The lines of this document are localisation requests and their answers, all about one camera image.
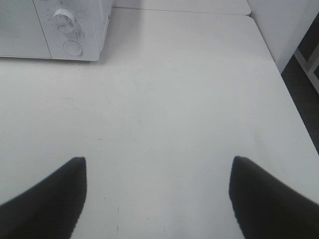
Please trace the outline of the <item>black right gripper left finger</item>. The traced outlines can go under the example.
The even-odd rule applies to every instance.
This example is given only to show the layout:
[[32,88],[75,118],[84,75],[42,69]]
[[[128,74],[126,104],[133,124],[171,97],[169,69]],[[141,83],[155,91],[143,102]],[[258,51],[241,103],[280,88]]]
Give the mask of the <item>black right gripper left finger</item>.
[[25,192],[1,204],[2,239],[69,239],[87,195],[84,157],[74,157]]

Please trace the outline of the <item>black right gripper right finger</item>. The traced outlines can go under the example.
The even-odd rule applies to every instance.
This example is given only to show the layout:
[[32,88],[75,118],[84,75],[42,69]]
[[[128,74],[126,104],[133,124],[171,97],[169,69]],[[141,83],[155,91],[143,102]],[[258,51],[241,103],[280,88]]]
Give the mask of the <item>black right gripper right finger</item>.
[[229,197],[246,239],[317,239],[319,206],[246,157],[233,159]]

